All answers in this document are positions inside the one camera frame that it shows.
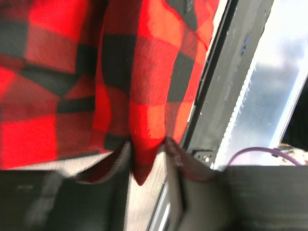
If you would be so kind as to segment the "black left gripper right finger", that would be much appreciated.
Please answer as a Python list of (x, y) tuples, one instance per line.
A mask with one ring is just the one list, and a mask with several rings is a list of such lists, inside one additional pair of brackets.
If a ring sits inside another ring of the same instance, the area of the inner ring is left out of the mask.
[(171, 231), (305, 231), (308, 168), (234, 166), (212, 170), (165, 139)]

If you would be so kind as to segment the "red black plaid shirt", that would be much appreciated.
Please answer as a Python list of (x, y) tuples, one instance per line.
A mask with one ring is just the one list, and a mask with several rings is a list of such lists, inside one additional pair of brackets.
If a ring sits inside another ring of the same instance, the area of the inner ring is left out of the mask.
[(217, 0), (3, 0), (0, 167), (133, 146), (144, 184), (180, 141)]

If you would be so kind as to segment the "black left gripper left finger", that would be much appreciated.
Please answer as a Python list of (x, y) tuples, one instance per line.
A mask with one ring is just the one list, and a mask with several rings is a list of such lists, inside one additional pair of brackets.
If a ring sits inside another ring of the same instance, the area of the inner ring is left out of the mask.
[(0, 173), (3, 231), (122, 231), (131, 145), (67, 178), (52, 170)]

